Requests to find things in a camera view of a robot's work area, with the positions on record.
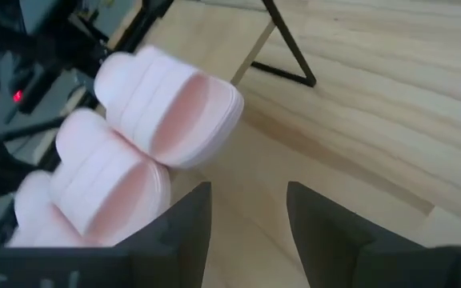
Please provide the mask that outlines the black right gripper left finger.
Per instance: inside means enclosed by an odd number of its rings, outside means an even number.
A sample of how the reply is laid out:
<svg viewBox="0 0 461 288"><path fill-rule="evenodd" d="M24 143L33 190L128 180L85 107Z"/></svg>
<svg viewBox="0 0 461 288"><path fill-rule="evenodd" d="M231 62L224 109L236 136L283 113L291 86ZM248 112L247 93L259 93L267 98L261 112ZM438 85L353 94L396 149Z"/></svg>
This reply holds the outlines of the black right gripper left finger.
<svg viewBox="0 0 461 288"><path fill-rule="evenodd" d="M153 222L120 242L124 268L111 288L201 288L210 244L212 196L199 183Z"/></svg>

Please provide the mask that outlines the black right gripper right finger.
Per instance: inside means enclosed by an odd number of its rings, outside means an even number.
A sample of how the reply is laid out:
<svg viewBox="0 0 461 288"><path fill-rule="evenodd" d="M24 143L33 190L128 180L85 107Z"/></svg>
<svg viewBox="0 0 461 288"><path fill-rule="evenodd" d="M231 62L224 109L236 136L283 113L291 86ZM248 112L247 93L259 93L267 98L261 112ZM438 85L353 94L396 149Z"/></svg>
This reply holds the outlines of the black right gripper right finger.
<svg viewBox="0 0 461 288"><path fill-rule="evenodd" d="M422 246L304 186L287 185L291 233L310 288L399 288L406 269L387 255Z"/></svg>

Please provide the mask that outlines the pink foam slide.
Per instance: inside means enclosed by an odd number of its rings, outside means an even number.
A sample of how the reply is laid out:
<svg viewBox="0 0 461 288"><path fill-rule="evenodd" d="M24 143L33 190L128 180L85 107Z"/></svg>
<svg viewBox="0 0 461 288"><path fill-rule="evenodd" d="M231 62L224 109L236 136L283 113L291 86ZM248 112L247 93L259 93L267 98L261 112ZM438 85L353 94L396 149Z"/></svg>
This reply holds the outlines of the pink foam slide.
<svg viewBox="0 0 461 288"><path fill-rule="evenodd" d="M232 84L154 46L113 53L101 65L94 91L112 128L157 162L177 168L212 156L244 107Z"/></svg>
<svg viewBox="0 0 461 288"><path fill-rule="evenodd" d="M93 110L72 112L55 145L61 162L51 180L51 200L88 243L114 246L170 205L166 168Z"/></svg>
<svg viewBox="0 0 461 288"><path fill-rule="evenodd" d="M22 181L14 196L18 227L6 247L88 247L50 200L51 173L36 170Z"/></svg>

